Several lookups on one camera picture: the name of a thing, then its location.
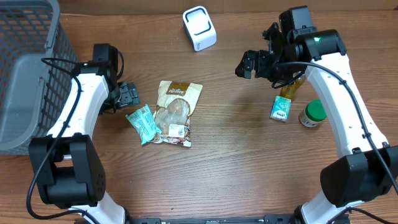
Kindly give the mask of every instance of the gray plastic crate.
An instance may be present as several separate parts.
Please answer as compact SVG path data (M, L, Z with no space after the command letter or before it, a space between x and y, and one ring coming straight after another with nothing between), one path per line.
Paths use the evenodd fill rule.
M59 17L56 0L0 2L0 154L27 154L32 137L47 134L67 100L70 76L40 61L78 60Z

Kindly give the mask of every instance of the wood grain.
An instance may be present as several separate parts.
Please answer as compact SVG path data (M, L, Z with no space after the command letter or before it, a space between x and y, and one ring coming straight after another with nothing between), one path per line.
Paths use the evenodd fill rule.
M269 119L279 93L264 79L234 74L244 51L266 49L261 30L279 13L215 14L216 45L195 53L180 16L63 17L61 23L81 61L93 44L109 42L124 55L123 80L134 82L142 104L98 118L93 141L106 171L107 191L134 217L253 217L292 213L320 190L320 171L337 159L328 121L303 127L297 116L317 98L309 83L299 89L289 121ZM336 29L351 60L366 106L391 145L398 144L398 13L314 12L319 30ZM141 146L124 117L157 102L161 80L194 82L203 91L192 116L192 147ZM27 156L0 157L0 223L71 223L31 219L25 196L33 176ZM393 190L361 206L398 222ZM43 205L35 192L34 210ZM354 213L353 223L374 223Z
M308 6L311 11L393 10L398 0L58 0L61 12L83 15L182 14L195 6L209 13L276 12Z

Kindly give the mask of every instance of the blue and white package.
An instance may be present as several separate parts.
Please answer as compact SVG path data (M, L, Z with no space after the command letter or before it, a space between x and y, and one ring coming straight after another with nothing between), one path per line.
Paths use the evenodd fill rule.
M290 106L292 100L281 96L275 97L275 102L272 107L270 118L278 119L280 121L287 121L289 117Z
M158 142L162 131L156 126L154 117L148 105L138 109L131 115L126 115L132 126L137 130L141 138L141 144L147 142Z

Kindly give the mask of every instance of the white arm segment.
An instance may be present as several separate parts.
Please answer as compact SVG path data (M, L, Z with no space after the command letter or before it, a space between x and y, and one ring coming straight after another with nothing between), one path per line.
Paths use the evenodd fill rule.
M108 85L105 77L95 75L95 73L80 74L77 76L83 90L78 105L69 122L69 127L65 130L62 137L70 137L75 133L88 134L93 138L94 125L100 112L104 100L108 97ZM52 134L55 138L61 131L63 122L67 119L70 110L76 100L78 86L76 81L72 80L72 88L67 102L63 107L61 115L47 135Z
M124 224L126 219L126 211L120 205L117 205L105 192L104 197L100 200L96 207L90 207L88 205L79 205L79 206L72 206L69 210L74 209L82 209L87 211L90 215L92 215L97 221L100 223L106 224ZM93 222L84 216L84 218L93 224Z
M366 109L355 85L348 61L347 55L342 56L340 53L335 53L324 55L322 56L322 60L312 60L311 62L329 68L347 81L361 108L362 116L371 133L372 140L376 147L380 149L382 148L382 143L387 142L387 139L374 124ZM356 147L360 148L363 152L372 150L368 140L362 137L364 132L358 114L345 87L340 85L335 77L319 68L308 66L305 75L318 93L328 116L333 134L335 135L338 157L341 158L352 154L352 149ZM363 202L351 202L345 207L336 208L335 205L328 201L321 190L314 199L303 205L301 212L306 224L325 224L346 207L355 207L361 203Z

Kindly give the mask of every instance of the yellow bottle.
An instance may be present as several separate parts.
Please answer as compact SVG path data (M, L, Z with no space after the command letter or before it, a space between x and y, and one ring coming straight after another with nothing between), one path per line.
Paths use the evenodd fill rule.
M284 98L288 98L288 99L293 100L293 97L294 97L296 91L298 90L298 88L299 88L300 86L303 85L303 83L306 81L306 79L307 79L307 78L306 78L305 75L303 74L300 78L296 79L296 81L294 81L293 84L287 85L287 86L283 86L283 87L280 89L279 95L280 95L281 97L284 97Z

